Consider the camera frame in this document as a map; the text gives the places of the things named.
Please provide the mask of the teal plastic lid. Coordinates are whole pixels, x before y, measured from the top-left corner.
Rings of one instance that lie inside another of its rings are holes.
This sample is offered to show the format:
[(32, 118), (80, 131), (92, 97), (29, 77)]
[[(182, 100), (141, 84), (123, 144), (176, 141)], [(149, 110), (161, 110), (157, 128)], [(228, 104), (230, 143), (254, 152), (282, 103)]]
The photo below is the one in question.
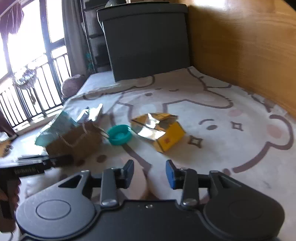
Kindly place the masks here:
[(121, 146), (132, 139), (132, 130), (128, 125), (115, 125), (107, 131), (108, 140), (113, 146)]

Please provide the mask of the hanging net basket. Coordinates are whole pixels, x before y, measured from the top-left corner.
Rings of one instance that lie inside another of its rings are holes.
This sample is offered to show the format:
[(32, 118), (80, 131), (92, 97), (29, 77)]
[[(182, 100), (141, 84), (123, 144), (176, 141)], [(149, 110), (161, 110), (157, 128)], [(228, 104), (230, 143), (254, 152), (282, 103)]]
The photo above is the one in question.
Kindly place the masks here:
[(36, 103), (36, 98), (33, 96), (32, 90), (35, 88), (37, 80), (37, 68), (31, 69), (27, 65), (23, 71), (19, 71), (12, 76), (13, 84), (21, 90), (27, 90), (31, 103)]

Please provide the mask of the dark grey storage box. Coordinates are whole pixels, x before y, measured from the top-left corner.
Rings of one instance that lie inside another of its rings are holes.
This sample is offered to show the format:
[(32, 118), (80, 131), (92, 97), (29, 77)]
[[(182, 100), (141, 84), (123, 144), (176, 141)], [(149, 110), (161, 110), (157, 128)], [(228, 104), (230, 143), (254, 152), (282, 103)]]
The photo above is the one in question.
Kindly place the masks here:
[(115, 81), (189, 67), (185, 4), (142, 1), (97, 10)]

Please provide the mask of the cartoon printed white blanket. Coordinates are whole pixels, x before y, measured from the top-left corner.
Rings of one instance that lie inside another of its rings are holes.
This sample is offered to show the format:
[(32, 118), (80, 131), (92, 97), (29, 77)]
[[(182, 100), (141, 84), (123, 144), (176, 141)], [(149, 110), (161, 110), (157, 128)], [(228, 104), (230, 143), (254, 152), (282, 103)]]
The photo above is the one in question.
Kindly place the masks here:
[(87, 107), (103, 106), (100, 127), (108, 130), (147, 113), (178, 117), (185, 136), (168, 151), (158, 152), (152, 141), (138, 135), (123, 146), (103, 141), (77, 164), (29, 179), (23, 203), (37, 193), (83, 169), (93, 173), (135, 162), (131, 186), (119, 195), (180, 201), (171, 190), (165, 162), (207, 174), (217, 170), (277, 200), (285, 210), (280, 240), (295, 240), (295, 120), (277, 104), (203, 75), (194, 67), (115, 82), (110, 73), (88, 78), (64, 105), (72, 118)]

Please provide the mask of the yellow foil carton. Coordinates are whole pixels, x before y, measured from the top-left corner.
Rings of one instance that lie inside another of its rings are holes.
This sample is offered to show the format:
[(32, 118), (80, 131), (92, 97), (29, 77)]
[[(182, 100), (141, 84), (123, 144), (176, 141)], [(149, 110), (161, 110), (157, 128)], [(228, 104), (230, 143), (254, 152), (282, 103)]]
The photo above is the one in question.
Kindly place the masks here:
[(131, 129), (140, 137), (152, 141), (156, 151), (164, 153), (185, 135), (178, 116), (169, 113), (147, 113), (130, 121)]

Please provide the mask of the pink cushion pile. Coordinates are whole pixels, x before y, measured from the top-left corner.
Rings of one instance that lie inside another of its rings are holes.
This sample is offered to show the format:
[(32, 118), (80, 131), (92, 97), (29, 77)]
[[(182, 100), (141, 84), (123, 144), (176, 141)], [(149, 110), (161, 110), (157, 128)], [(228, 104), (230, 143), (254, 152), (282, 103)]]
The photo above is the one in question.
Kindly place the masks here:
[(86, 81), (85, 75), (74, 75), (67, 78), (61, 85), (63, 99), (74, 96)]

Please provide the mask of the brown and white curtain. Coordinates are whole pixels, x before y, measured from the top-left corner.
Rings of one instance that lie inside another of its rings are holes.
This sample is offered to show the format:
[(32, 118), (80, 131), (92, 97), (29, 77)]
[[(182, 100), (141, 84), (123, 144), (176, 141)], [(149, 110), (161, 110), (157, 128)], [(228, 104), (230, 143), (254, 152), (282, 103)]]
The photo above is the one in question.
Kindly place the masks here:
[(65, 45), (72, 75), (88, 75), (87, 44), (82, 28), (81, 6), (79, 1), (62, 1), (62, 18)]

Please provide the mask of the torn brown cardboard box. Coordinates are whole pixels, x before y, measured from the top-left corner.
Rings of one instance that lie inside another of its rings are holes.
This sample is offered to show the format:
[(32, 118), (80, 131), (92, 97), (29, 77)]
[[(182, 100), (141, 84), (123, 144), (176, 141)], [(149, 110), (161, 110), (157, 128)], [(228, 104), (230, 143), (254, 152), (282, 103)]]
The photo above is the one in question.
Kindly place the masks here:
[(88, 121), (58, 135), (45, 149), (50, 156), (71, 155), (75, 162), (79, 162), (96, 153), (103, 138), (109, 138), (109, 135), (93, 121)]

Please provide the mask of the black balcony railing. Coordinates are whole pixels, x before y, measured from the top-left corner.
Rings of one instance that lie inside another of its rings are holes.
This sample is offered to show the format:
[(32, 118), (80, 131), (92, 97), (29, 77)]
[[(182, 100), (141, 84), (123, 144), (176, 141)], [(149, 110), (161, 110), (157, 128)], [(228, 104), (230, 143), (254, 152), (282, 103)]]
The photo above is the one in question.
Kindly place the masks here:
[(71, 76), (64, 39), (51, 43), (49, 53), (43, 53), (27, 66), (33, 69), (29, 77), (34, 85), (18, 87), (13, 78), (1, 84), (1, 111), (9, 124), (18, 130), (33, 121), (52, 116), (63, 105), (61, 85)]

